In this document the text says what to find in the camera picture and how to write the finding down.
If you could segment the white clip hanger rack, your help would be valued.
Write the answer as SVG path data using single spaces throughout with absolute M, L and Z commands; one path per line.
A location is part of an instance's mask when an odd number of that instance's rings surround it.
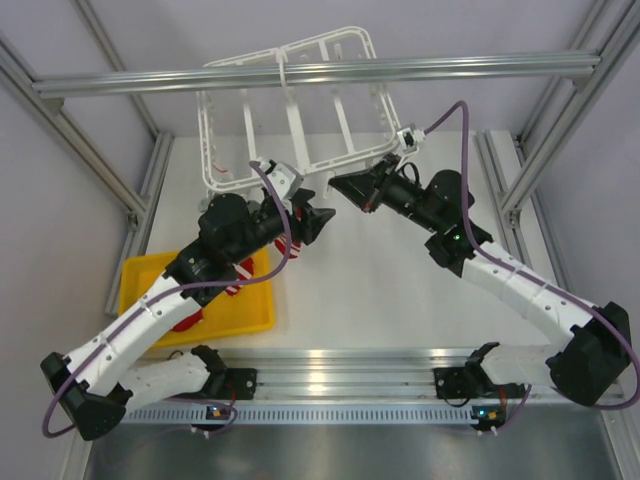
M 273 65 L 375 59 L 367 30 L 343 27 L 293 43 L 215 61 Z M 253 187 L 252 160 L 284 161 L 300 174 L 334 172 L 395 150 L 400 121 L 383 83 L 200 90 L 196 94 L 201 178 L 212 192 Z M 230 181 L 212 180 L 207 149 L 215 145 Z

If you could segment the red white striped sock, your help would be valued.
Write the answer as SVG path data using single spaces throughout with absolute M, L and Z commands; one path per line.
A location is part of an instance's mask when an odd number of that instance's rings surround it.
M 298 241 L 291 241 L 290 247 L 287 247 L 287 240 L 284 234 L 274 240 L 274 246 L 282 256 L 285 256 L 285 253 L 289 252 L 288 258 L 290 260 L 297 259 L 302 250 L 302 244 Z

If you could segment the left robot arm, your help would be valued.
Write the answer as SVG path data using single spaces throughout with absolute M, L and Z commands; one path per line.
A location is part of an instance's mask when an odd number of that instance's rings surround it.
M 129 412 L 171 397 L 218 400 L 228 382 L 219 353 L 204 345 L 147 367 L 135 362 L 178 323 L 201 312 L 231 286 L 242 286 L 237 266 L 278 237 L 309 245 L 335 216 L 315 208 L 301 188 L 290 204 L 261 203 L 237 194 L 214 197 L 198 220 L 197 238 L 164 268 L 123 315 L 84 346 L 50 353 L 40 368 L 85 441 L 113 430 Z

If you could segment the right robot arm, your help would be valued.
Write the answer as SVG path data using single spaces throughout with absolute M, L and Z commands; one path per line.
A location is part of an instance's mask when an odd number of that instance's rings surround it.
M 464 374 L 476 397 L 504 385 L 555 389 L 592 407 L 630 365 L 627 312 L 610 302 L 589 305 L 549 282 L 506 252 L 475 224 L 463 223 L 462 179 L 438 171 L 427 186 L 398 172 L 389 154 L 374 166 L 338 175 L 329 182 L 365 213 L 385 206 L 431 232 L 426 248 L 440 267 L 476 285 L 512 308 L 547 338 L 545 345 L 490 342 L 466 360 Z

